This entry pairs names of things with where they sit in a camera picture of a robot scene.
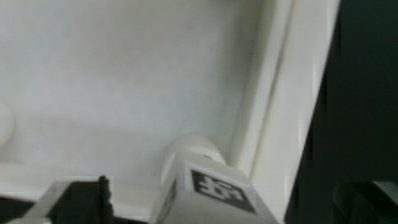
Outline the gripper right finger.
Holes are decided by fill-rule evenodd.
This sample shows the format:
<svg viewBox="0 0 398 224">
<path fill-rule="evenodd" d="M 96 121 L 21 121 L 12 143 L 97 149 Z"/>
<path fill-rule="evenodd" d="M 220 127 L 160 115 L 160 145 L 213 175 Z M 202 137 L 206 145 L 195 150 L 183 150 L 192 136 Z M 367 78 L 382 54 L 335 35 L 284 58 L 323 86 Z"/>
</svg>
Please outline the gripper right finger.
<svg viewBox="0 0 398 224">
<path fill-rule="evenodd" d="M 398 183 L 339 182 L 332 194 L 330 224 L 398 224 Z"/>
</svg>

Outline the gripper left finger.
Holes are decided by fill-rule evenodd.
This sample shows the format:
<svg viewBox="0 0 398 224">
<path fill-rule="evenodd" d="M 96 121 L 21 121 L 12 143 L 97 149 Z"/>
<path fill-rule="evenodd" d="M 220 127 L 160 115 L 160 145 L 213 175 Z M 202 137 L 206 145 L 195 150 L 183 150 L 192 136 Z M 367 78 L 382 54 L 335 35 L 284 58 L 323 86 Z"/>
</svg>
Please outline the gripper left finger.
<svg viewBox="0 0 398 224">
<path fill-rule="evenodd" d="M 21 217 L 21 224 L 113 224 L 110 180 L 55 182 Z"/>
</svg>

